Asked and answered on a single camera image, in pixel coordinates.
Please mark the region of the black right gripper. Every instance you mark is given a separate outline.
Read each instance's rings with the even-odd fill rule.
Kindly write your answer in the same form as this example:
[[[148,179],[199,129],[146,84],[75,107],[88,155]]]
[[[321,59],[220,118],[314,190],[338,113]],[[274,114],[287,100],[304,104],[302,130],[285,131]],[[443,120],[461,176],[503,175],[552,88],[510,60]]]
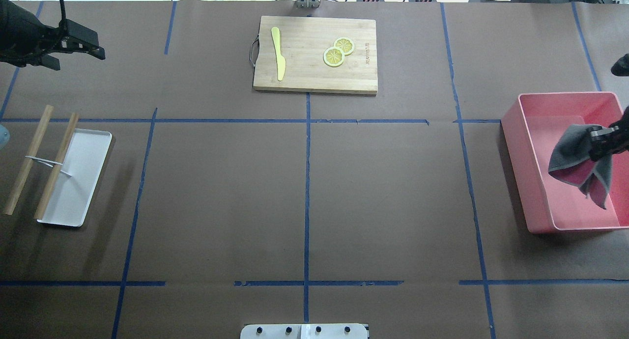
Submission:
[[[605,156],[625,152],[629,148],[629,108],[608,128],[595,125],[589,128],[589,158],[597,162]]]

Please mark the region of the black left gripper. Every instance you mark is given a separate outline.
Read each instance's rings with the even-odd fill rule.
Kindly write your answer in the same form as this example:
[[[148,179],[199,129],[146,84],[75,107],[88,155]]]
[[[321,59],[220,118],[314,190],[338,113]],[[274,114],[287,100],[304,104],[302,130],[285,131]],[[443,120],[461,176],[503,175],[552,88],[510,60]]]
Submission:
[[[57,28],[9,0],[1,0],[0,60],[16,67],[43,66],[60,70],[53,53],[87,53],[104,60],[97,32],[63,17]]]

